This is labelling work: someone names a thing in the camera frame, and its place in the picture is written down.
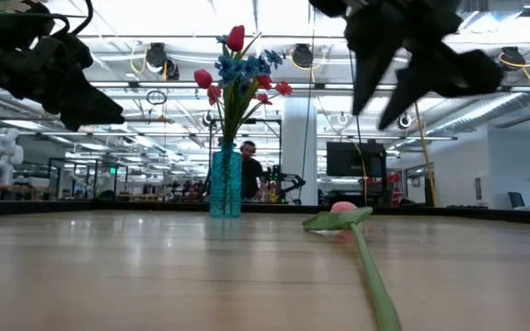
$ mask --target monitor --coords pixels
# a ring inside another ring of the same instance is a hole
[[[363,162],[368,177],[383,177],[386,173],[386,149],[380,143],[359,144],[327,142],[327,176],[362,177]]]

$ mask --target red tulip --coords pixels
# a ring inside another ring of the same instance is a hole
[[[279,92],[282,96],[290,96],[292,92],[294,91],[292,87],[287,84],[287,82],[281,82],[277,86],[275,86],[275,89],[277,92]]]
[[[212,86],[212,75],[203,69],[196,70],[195,73],[193,73],[193,78],[195,79],[195,82],[198,83],[198,86],[201,88],[208,88]]]
[[[269,96],[265,93],[257,95],[257,100],[260,101],[263,105],[272,105],[271,101],[269,101]]]
[[[266,90],[271,90],[271,77],[268,75],[263,76],[257,76],[257,81],[259,82],[259,85]]]
[[[242,51],[245,46],[245,26],[233,27],[226,39],[230,51]]]
[[[216,103],[216,100],[222,95],[222,89],[218,86],[208,87],[208,100],[210,101],[210,106]]]

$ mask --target person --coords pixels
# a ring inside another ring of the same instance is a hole
[[[257,145],[252,141],[246,141],[240,145],[240,152],[243,156],[241,198],[243,200],[260,199],[265,177],[261,163],[253,158],[257,152]],[[261,188],[257,184],[257,178],[261,183]]]

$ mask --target blue vase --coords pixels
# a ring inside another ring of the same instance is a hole
[[[210,189],[210,216],[240,217],[240,185],[242,157],[236,144],[222,143],[213,154]]]

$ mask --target table surface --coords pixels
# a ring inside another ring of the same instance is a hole
[[[349,234],[305,215],[0,217],[0,330],[374,330]],[[530,225],[375,216],[404,330],[530,330]]]

